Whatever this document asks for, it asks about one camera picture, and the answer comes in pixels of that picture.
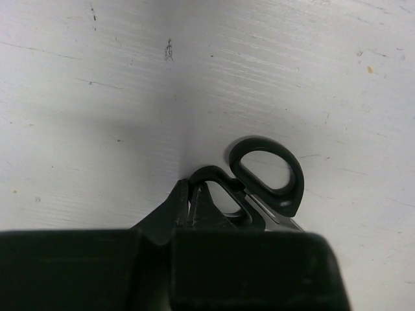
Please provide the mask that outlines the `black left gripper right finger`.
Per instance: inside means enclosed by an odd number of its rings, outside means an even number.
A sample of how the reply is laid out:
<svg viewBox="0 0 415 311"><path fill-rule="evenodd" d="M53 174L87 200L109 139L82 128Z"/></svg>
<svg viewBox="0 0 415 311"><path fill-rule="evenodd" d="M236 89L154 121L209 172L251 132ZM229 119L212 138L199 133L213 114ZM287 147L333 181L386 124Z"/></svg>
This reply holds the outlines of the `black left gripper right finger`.
<svg viewBox="0 0 415 311"><path fill-rule="evenodd" d="M349 310L337 259L313 233L202 227L171 239L173 310Z"/></svg>

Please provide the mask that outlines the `black handled scissors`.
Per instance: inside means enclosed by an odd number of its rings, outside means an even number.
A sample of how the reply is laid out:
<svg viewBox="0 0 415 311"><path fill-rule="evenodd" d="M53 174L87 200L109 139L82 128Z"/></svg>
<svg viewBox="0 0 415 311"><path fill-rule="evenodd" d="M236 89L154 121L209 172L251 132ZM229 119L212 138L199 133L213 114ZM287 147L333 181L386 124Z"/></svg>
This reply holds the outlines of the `black handled scissors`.
<svg viewBox="0 0 415 311"><path fill-rule="evenodd" d="M270 138L246 136L232 142L224 155L228 171L208 165L189 178L189 225L302 231L294 216L304 194L304 174L292 152Z"/></svg>

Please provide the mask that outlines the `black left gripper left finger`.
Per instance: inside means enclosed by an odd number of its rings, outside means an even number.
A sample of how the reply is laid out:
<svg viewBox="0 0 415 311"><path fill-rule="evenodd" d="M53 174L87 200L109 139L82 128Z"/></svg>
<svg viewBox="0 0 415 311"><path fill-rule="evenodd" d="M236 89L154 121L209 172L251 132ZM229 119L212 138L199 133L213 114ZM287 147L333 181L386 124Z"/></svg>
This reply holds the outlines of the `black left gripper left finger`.
<svg viewBox="0 0 415 311"><path fill-rule="evenodd" d="M136 273L187 209L188 182L130 229L1 232L2 310L128 310Z"/></svg>

